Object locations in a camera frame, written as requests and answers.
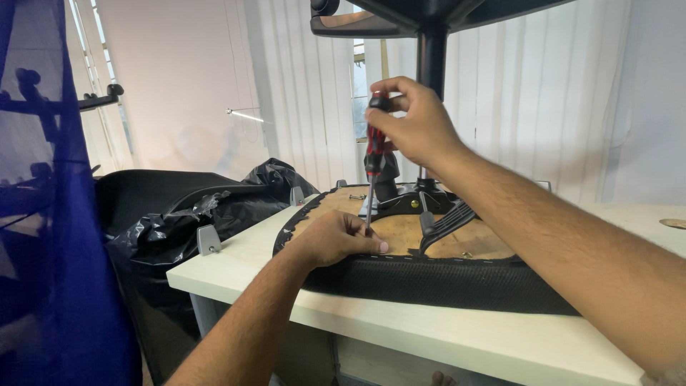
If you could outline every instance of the screwdriver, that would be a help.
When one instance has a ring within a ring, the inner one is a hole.
[[[374,91],[372,98],[369,99],[369,107],[388,112],[390,110],[390,100],[386,91]],[[374,185],[383,169],[383,143],[386,136],[374,126],[367,123],[367,165],[364,170],[369,179],[369,194],[367,197],[367,235],[370,234],[370,224],[372,222],[372,202],[374,201]]]

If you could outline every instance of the hand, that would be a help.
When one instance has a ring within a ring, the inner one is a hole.
[[[370,89],[403,94],[390,101],[391,112],[406,111],[404,118],[393,117],[379,109],[367,109],[365,116],[367,122],[386,134],[410,161],[425,168],[435,168],[446,154],[470,152],[460,141],[434,90],[404,76],[376,82]]]
[[[316,219],[288,244],[299,248],[299,254],[311,260],[312,267],[329,266],[353,253],[385,253],[388,243],[370,229],[365,236],[366,223],[354,214],[332,210]]]

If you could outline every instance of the desk leg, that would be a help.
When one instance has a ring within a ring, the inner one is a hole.
[[[196,313],[200,336],[205,338],[207,333],[210,332],[212,327],[217,324],[226,310],[228,310],[229,305],[194,293],[190,294],[190,296],[193,311]]]

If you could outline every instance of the desk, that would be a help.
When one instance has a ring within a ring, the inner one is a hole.
[[[686,230],[659,223],[686,218],[686,207],[582,208],[686,256]],[[232,304],[272,257],[277,233],[297,210],[284,209],[225,241],[220,252],[169,270],[169,285]],[[639,385],[643,374],[581,317],[422,306],[302,290],[290,320],[524,385]]]

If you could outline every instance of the light fixture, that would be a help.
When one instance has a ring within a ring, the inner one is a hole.
[[[251,109],[239,109],[239,110],[253,110],[253,109],[259,109],[259,107],[254,107],[254,108],[251,108]],[[237,111],[237,110],[227,109],[227,110],[226,110],[226,113],[227,113],[227,114],[240,115],[241,117],[250,118],[250,119],[252,119],[252,120],[264,122],[263,120],[261,120],[261,119],[259,119],[259,118],[255,118],[255,117],[251,117],[251,116],[249,116],[249,115],[237,113],[236,111]]]

